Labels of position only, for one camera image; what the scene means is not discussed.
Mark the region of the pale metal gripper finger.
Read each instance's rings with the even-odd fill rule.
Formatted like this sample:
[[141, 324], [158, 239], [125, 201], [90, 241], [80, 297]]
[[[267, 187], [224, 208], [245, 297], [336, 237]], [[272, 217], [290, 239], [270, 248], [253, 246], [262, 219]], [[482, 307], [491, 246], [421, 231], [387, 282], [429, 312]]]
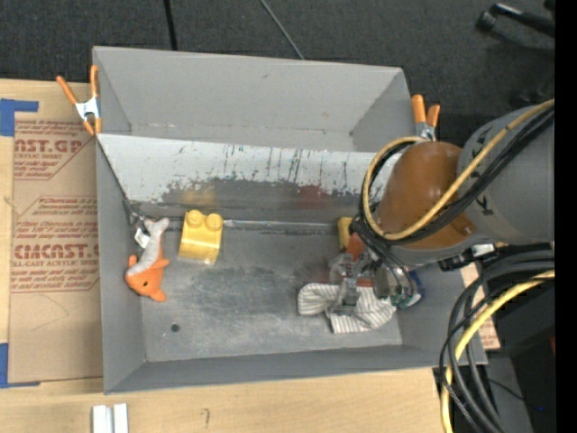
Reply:
[[360, 261], [351, 253], [339, 253], [331, 261], [331, 282], [342, 283], [349, 281], [356, 283], [359, 277]]
[[344, 280], [339, 285], [335, 302], [332, 305], [332, 313], [337, 316], [351, 316], [355, 311], [360, 292], [357, 282]]

